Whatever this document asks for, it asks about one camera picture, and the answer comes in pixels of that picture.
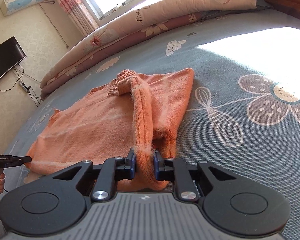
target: television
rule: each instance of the television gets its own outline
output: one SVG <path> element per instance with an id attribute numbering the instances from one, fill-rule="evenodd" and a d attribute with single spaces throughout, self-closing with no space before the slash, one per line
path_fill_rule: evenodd
<path id="1" fill-rule="evenodd" d="M 26 54 L 14 36 L 0 44 L 0 78 L 25 57 Z"/>

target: folded garment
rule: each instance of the folded garment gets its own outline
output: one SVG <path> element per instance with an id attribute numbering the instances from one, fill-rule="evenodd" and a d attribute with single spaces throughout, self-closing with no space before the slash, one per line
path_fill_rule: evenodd
<path id="1" fill-rule="evenodd" d="M 194 71 L 145 75 L 123 70 L 110 83 L 92 89 L 70 108 L 55 113 L 28 151 L 27 167 L 48 175 L 82 160 L 94 164 L 126 156 L 134 148 L 135 178 L 119 190 L 163 189 L 154 177 L 154 147 L 175 157 L 177 130 L 186 111 Z"/>

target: metal screw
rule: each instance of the metal screw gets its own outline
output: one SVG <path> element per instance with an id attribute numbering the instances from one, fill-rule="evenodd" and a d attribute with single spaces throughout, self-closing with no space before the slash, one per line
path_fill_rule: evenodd
<path id="1" fill-rule="evenodd" d="M 98 190 L 95 193 L 93 193 L 93 197 L 96 199 L 105 199 L 109 196 L 108 192 L 105 192 L 103 190 Z"/>
<path id="2" fill-rule="evenodd" d="M 195 199 L 197 197 L 197 194 L 192 191 L 185 191 L 182 192 L 180 195 L 183 199 Z"/>

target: bed sheet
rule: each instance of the bed sheet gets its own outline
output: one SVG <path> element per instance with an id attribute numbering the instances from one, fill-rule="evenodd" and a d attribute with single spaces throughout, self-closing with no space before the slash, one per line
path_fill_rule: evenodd
<path id="1" fill-rule="evenodd" d="M 123 69 L 154 74 L 186 67 L 195 79 L 178 157 L 209 160 L 281 192 L 291 205 L 283 234 L 300 240 L 300 20 L 272 9 L 180 27 L 98 63 L 54 91 L 5 154 L 25 155 L 53 109 L 68 108 Z M 5 173 L 12 190 L 28 171 Z"/>

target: pink curtain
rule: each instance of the pink curtain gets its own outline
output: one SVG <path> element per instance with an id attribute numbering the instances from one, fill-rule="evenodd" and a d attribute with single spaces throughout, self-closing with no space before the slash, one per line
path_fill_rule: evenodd
<path id="1" fill-rule="evenodd" d="M 59 5 L 68 14 L 72 22 L 84 36 L 99 28 L 81 0 L 57 0 Z"/>

